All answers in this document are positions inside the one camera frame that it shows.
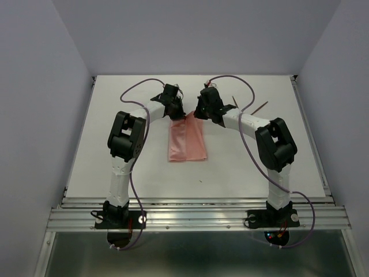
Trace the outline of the pink cloth napkin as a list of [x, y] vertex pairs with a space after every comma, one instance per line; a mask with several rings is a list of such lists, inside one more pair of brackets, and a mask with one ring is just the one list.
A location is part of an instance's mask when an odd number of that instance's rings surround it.
[[172, 121], [169, 128], [168, 161], [204, 161], [208, 153], [204, 142], [203, 121], [194, 111], [185, 119]]

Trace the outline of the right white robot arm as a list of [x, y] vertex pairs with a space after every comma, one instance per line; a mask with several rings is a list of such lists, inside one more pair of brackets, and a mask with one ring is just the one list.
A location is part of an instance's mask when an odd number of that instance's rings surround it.
[[293, 208], [289, 192], [291, 164], [298, 149], [285, 121], [281, 118], [258, 118], [241, 112], [234, 105], [224, 105], [215, 87], [207, 87], [200, 92], [194, 116], [238, 130], [242, 137], [249, 136], [256, 141], [262, 163], [257, 169], [267, 169], [264, 177], [269, 182], [269, 192], [265, 209], [246, 212], [245, 226], [250, 229], [298, 227], [298, 213]]

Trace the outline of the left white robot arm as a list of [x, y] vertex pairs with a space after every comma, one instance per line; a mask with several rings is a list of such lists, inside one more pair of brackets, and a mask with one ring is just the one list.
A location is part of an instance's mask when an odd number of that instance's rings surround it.
[[144, 229], [146, 212], [138, 200], [139, 211], [129, 209], [129, 188], [133, 187], [132, 172], [144, 147], [149, 124], [169, 117], [183, 119], [185, 112], [177, 84], [164, 84], [162, 93], [151, 98], [148, 104], [136, 103], [133, 112], [116, 114], [110, 131], [107, 147], [112, 157], [111, 185], [101, 211], [92, 211], [95, 228], [101, 230]]

